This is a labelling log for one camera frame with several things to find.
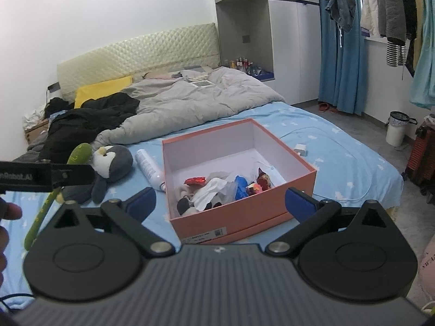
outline metal screw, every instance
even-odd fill
[[[117,205],[118,207],[121,207],[121,200],[120,199],[109,199],[107,201]]]
[[[163,254],[172,249],[172,245],[166,241],[157,241],[151,244],[151,250],[157,254]]]
[[[268,247],[271,252],[275,252],[276,254],[290,250],[290,245],[284,241],[275,241],[270,243]]]
[[[323,199],[319,202],[319,209],[322,208],[323,206],[327,205],[328,203],[332,203],[334,202],[331,199]]]

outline candy wrapper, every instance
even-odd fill
[[[247,193],[249,194],[249,196],[258,194],[258,193],[263,191],[262,187],[259,184],[256,184],[256,183],[253,183],[253,184],[249,185],[246,188],[246,190],[247,190]]]
[[[269,175],[258,168],[257,184],[262,187],[263,191],[269,190],[272,187]]]
[[[205,176],[198,176],[196,178],[189,178],[184,182],[186,185],[193,186],[198,185],[200,187],[205,186]]]

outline human hand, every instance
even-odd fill
[[[19,220],[23,212],[21,208],[13,203],[7,204],[7,211],[3,219],[5,220]],[[4,250],[9,242],[9,234],[4,227],[0,226],[0,286],[3,284],[3,271],[6,269],[7,261],[4,255]]]

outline gray comforter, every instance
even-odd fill
[[[208,79],[216,85],[197,88],[183,79],[145,79],[125,88],[123,92],[141,101],[137,115],[101,132],[93,148],[142,142],[284,101],[272,88],[235,69],[218,68]]]
[[[48,131],[43,131],[36,137],[27,147],[27,152],[15,158],[13,162],[21,163],[36,163],[38,161],[39,152],[44,147],[45,140],[47,139]]]

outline trash can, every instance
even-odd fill
[[[388,126],[387,143],[394,147],[399,147],[405,137],[406,125],[408,124],[417,125],[417,120],[410,118],[404,112],[391,112],[386,124]]]

